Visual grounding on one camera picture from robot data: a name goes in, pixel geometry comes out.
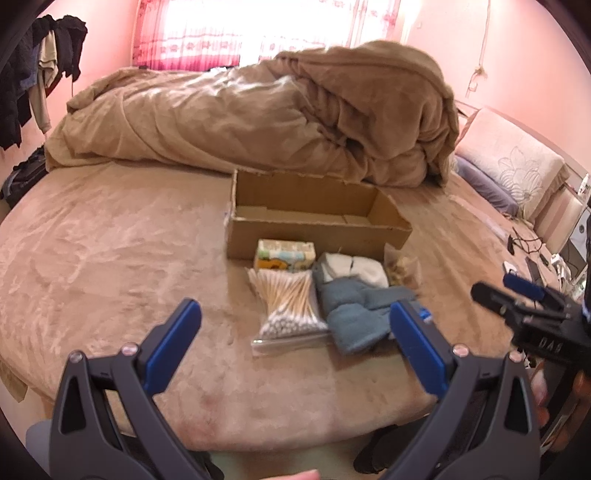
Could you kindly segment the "person's right hand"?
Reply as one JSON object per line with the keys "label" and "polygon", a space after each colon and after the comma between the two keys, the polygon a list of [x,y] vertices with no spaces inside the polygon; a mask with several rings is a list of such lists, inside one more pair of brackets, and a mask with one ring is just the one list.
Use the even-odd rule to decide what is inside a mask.
{"label": "person's right hand", "polygon": [[530,375],[530,387],[536,404],[536,413],[539,427],[544,427],[549,421],[549,412],[546,408],[548,388],[544,371],[539,368]]}

